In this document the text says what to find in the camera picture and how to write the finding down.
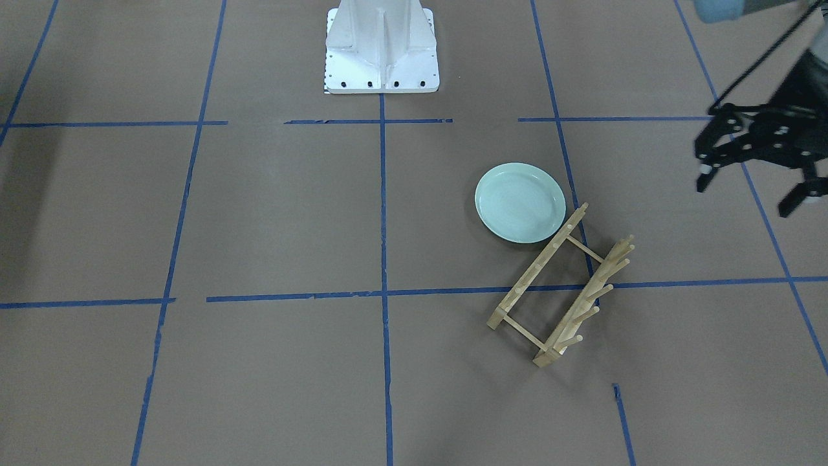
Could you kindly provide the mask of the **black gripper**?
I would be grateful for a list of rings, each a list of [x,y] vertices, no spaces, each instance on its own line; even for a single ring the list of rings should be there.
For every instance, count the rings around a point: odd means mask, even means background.
[[[827,194],[827,177],[805,159],[826,159],[826,61],[805,51],[768,107],[748,118],[734,104],[713,109],[712,118],[694,141],[700,162],[696,191],[704,192],[720,168],[746,160],[759,160],[785,168],[801,168],[803,181],[778,203],[778,215],[788,218],[801,204]]]

